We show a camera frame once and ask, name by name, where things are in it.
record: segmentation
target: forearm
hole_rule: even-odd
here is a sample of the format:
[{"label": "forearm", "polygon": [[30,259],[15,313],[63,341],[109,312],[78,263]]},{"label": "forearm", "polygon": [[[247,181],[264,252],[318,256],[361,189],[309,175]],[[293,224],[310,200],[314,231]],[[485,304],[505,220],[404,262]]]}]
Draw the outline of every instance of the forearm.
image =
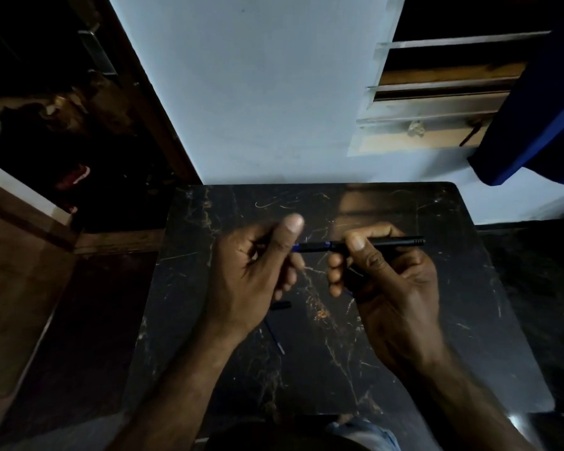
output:
[{"label": "forearm", "polygon": [[215,383],[237,344],[211,322],[198,325],[154,393],[108,449],[190,449]]},{"label": "forearm", "polygon": [[448,348],[442,359],[401,378],[444,449],[534,450]]}]

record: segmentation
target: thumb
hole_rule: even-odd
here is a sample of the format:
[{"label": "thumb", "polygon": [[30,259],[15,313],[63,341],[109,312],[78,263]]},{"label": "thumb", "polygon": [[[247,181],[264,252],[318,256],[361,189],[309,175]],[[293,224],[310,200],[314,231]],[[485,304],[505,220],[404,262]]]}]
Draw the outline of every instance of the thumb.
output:
[{"label": "thumb", "polygon": [[370,241],[359,233],[350,233],[346,238],[347,248],[353,262],[362,271],[376,280],[384,293],[397,293],[405,290],[405,280],[384,260]]},{"label": "thumb", "polygon": [[274,228],[268,248],[262,256],[262,267],[268,271],[279,271],[301,234],[305,221],[298,213],[292,213]]}]

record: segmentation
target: table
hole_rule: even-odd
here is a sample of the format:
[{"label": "table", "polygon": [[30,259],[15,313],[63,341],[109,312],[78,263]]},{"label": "table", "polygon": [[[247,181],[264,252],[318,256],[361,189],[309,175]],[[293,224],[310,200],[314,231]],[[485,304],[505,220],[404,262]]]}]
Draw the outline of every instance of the table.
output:
[{"label": "table", "polygon": [[[387,220],[426,237],[439,276],[448,342],[511,414],[550,411],[553,398],[455,185],[451,183],[188,186],[178,189],[136,342],[124,404],[135,409],[188,338],[203,306],[216,236],[291,212],[302,241],[340,238]],[[269,314],[286,355],[261,325],[232,355],[201,436],[274,409],[359,413],[390,426],[404,449],[432,439],[401,383],[377,359],[353,300],[328,294],[326,259],[306,254],[292,308]],[[403,440],[411,440],[408,445]]]}]

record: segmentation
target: dark blue fabric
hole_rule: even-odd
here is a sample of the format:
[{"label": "dark blue fabric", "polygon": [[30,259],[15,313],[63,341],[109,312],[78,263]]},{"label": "dark blue fabric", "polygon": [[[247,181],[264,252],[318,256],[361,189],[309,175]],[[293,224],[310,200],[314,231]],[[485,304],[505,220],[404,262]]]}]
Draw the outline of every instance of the dark blue fabric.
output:
[{"label": "dark blue fabric", "polygon": [[564,22],[547,37],[468,161],[487,185],[521,167],[564,184]]}]

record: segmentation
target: light blue wall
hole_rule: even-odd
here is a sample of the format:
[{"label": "light blue wall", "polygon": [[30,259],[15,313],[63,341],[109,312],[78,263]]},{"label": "light blue wall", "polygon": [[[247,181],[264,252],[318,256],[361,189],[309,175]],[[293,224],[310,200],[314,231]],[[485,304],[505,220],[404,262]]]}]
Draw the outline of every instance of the light blue wall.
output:
[{"label": "light blue wall", "polygon": [[204,183],[448,180],[478,224],[564,212],[564,186],[485,186],[467,149],[347,157],[395,0],[111,2]]}]

